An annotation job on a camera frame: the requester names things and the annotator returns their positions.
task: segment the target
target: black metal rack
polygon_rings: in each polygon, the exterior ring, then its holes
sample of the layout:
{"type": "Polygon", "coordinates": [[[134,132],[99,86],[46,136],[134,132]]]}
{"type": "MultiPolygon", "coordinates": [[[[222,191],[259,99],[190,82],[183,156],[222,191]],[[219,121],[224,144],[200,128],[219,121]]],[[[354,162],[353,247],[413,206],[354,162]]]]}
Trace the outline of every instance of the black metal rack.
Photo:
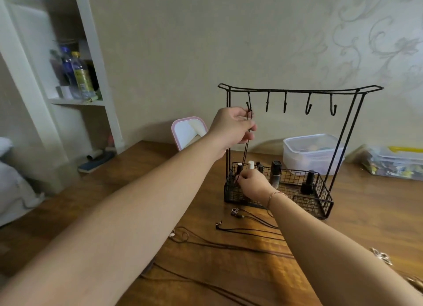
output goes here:
{"type": "MultiPolygon", "coordinates": [[[[307,98],[307,104],[305,106],[305,114],[308,115],[310,113],[311,107],[313,106],[311,101],[311,96],[313,94],[316,95],[329,95],[330,97],[330,114],[332,116],[336,115],[337,105],[333,104],[332,96],[333,95],[352,95],[352,101],[349,106],[348,113],[346,115],[345,122],[343,124],[341,133],[338,138],[338,142],[335,147],[335,152],[333,154],[333,157],[331,159],[331,162],[329,164],[329,168],[327,170],[325,180],[322,179],[322,177],[319,174],[315,174],[315,180],[314,180],[314,187],[315,187],[315,195],[314,196],[305,196],[302,195],[299,191],[299,188],[304,181],[305,177],[307,176],[308,171],[300,171],[300,170],[287,170],[285,169],[283,171],[283,175],[280,182],[280,189],[283,191],[288,197],[290,197],[293,201],[297,202],[301,207],[303,207],[306,211],[313,214],[315,217],[320,219],[326,219],[333,206],[333,200],[330,195],[333,184],[336,179],[336,175],[338,174],[339,167],[341,166],[342,160],[339,160],[336,166],[335,173],[332,177],[329,189],[326,187],[326,182],[329,177],[329,173],[332,169],[332,165],[335,161],[336,154],[339,150],[339,145],[341,144],[342,138],[344,136],[346,127],[349,123],[350,117],[353,112],[354,105],[358,100],[358,106],[355,110],[355,113],[353,114],[353,119],[351,123],[351,127],[348,131],[348,134],[346,136],[346,140],[344,142],[344,148],[341,152],[340,158],[344,157],[347,145],[349,143],[349,140],[351,138],[352,130],[354,129],[355,123],[357,121],[358,114],[361,110],[361,106],[363,104],[364,98],[368,93],[383,90],[383,87],[378,85],[368,85],[362,88],[355,88],[355,89],[344,89],[344,90],[287,90],[287,89],[252,89],[252,88],[240,88],[240,87],[234,87],[230,86],[224,83],[220,83],[218,85],[218,88],[223,89],[226,91],[226,107],[230,107],[230,98],[232,92],[244,92],[248,94],[248,99],[250,101],[250,94],[256,93],[256,92],[267,92],[267,101],[266,101],[266,112],[269,109],[269,99],[271,93],[284,93],[284,106],[283,106],[283,113],[286,112],[286,106],[287,106],[287,95],[289,93],[304,93],[308,94],[307,98]]],[[[252,202],[249,198],[245,197],[242,194],[241,189],[238,185],[236,185],[235,181],[235,174],[236,174],[236,165],[237,163],[230,162],[230,149],[226,150],[226,182],[225,182],[225,202],[235,203],[235,204],[244,204],[248,206],[253,207],[261,207],[263,208],[259,203],[252,202]]],[[[265,167],[264,174],[266,176],[269,175],[269,168],[265,167]]]]}

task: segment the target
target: bracelet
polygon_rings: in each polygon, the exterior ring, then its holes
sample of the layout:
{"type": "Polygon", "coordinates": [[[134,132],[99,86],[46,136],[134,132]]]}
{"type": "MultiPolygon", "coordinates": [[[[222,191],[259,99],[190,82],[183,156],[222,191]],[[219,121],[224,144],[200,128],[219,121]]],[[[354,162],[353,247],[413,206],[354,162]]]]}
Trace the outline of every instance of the bracelet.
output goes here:
{"type": "Polygon", "coordinates": [[[269,197],[269,200],[267,201],[267,207],[266,207],[266,209],[267,209],[267,210],[269,210],[269,207],[270,207],[270,201],[272,200],[272,197],[273,197],[274,195],[276,195],[277,193],[281,193],[281,194],[285,195],[282,191],[275,191],[274,193],[272,193],[272,194],[270,195],[270,197],[269,197]]]}

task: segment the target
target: shelf board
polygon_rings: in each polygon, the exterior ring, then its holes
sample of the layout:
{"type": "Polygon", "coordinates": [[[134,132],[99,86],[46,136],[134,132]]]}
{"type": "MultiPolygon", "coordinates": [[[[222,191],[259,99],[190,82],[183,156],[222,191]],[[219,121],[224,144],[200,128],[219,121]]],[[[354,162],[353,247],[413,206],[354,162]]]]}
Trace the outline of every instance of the shelf board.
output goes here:
{"type": "Polygon", "coordinates": [[[62,99],[62,98],[51,98],[48,99],[52,105],[70,105],[70,106],[104,106],[103,100],[96,100],[90,103],[85,103],[86,100],[76,99],[62,99]]]}
{"type": "Polygon", "coordinates": [[[9,0],[11,3],[33,9],[75,15],[79,13],[76,0],[9,0]]]}

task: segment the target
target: wooden table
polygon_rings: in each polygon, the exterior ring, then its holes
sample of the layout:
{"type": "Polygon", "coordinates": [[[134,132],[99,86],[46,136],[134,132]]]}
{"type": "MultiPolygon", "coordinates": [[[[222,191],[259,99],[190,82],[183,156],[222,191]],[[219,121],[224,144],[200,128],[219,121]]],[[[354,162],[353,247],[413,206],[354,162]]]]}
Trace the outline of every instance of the wooden table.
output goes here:
{"type": "MultiPolygon", "coordinates": [[[[0,272],[13,276],[54,237],[88,208],[146,174],[176,153],[173,145],[140,142],[102,168],[19,220],[0,228],[0,272]]],[[[242,156],[232,152],[233,160],[242,156]]],[[[277,156],[249,154],[247,160],[270,165],[277,156]]],[[[254,227],[230,216],[223,202],[225,158],[217,161],[194,201],[180,220],[206,239],[251,248],[289,252],[286,243],[220,232],[223,226],[254,227]]],[[[364,247],[391,256],[394,266],[423,277],[423,182],[372,176],[357,165],[343,164],[332,196],[334,208],[326,223],[364,247]]],[[[268,222],[266,211],[247,207],[268,222]]],[[[242,295],[260,305],[319,305],[295,260],[243,251],[221,250],[167,240],[156,262],[169,270],[242,295]]],[[[148,276],[174,278],[154,267],[148,276]]],[[[137,279],[119,305],[233,305],[217,293],[194,283],[137,279]]]]}

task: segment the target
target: plastic bottle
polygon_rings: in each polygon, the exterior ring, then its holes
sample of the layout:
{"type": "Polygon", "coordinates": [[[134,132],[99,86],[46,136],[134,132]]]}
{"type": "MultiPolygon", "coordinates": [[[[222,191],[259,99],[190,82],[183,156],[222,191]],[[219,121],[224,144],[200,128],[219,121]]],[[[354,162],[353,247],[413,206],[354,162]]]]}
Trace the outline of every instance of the plastic bottle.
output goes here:
{"type": "Polygon", "coordinates": [[[74,69],[72,67],[71,50],[67,47],[61,47],[62,51],[62,68],[69,83],[69,89],[74,99],[82,99],[79,91],[77,79],[75,78],[74,69]]]}
{"type": "Polygon", "coordinates": [[[79,52],[72,52],[72,67],[74,69],[75,78],[78,83],[78,88],[82,93],[83,99],[89,99],[96,95],[93,84],[91,82],[90,74],[87,65],[80,58],[79,52]]]}

